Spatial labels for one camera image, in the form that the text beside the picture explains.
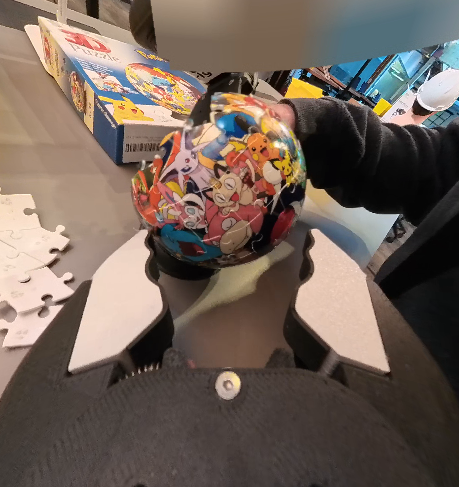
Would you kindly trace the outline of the colourful puzzle ball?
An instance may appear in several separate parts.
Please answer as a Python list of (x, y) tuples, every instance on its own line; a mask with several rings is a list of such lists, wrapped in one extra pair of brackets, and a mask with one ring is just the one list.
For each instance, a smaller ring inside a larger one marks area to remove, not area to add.
[(219, 269), (287, 238), (301, 213), (306, 162), (294, 132), (252, 95), (215, 94), (203, 122), (161, 143), (131, 196), (159, 255)]

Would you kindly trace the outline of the black ball stand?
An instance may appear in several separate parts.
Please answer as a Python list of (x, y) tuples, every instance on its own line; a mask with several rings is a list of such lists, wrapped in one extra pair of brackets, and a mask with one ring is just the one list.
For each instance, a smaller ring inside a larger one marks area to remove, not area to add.
[(220, 270), (190, 264), (170, 255), (150, 237), (147, 245), (153, 252), (158, 270), (170, 277), (183, 281), (203, 281), (217, 275)]

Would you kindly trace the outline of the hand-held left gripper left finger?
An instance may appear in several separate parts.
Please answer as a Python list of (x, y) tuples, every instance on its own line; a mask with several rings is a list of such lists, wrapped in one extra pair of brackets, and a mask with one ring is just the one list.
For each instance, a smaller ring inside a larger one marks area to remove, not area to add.
[(148, 244), (140, 230), (94, 273), (68, 364), (72, 374), (117, 363), (123, 372), (161, 362), (172, 345), (173, 320)]

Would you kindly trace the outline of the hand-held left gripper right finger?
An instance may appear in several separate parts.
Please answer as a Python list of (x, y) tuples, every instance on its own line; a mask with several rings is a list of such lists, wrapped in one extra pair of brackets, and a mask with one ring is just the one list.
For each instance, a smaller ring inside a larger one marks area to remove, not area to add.
[(308, 231), (302, 257), (283, 325), (297, 366), (324, 376), (340, 366), (388, 375), (364, 271), (318, 229)]

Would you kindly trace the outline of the blue puzzle box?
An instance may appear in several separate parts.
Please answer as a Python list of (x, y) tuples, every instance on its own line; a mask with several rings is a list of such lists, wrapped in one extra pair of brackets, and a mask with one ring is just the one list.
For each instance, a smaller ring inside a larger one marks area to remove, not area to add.
[(46, 70), (116, 165), (152, 161), (206, 87), (155, 52), (39, 16)]

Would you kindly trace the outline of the yellow plastic bin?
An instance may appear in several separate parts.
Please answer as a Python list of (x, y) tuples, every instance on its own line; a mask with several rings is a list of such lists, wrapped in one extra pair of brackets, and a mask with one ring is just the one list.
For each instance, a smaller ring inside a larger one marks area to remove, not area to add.
[(319, 99), (324, 96), (323, 90), (297, 78), (291, 78), (284, 98)]

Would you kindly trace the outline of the person's right forearm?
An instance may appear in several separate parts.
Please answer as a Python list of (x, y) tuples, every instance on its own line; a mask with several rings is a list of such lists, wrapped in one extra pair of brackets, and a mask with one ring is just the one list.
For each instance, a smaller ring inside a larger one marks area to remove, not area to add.
[(418, 225), (459, 181), (459, 118), (434, 129), (383, 123), (330, 97), (293, 107), (307, 178), (340, 205), (402, 214)]

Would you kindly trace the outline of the person's right hand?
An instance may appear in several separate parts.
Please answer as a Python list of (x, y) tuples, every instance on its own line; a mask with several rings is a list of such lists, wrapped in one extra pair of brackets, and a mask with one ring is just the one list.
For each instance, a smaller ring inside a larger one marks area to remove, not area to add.
[(293, 107), (287, 103), (276, 103), (272, 107), (275, 116), (291, 130), (295, 130), (296, 116)]

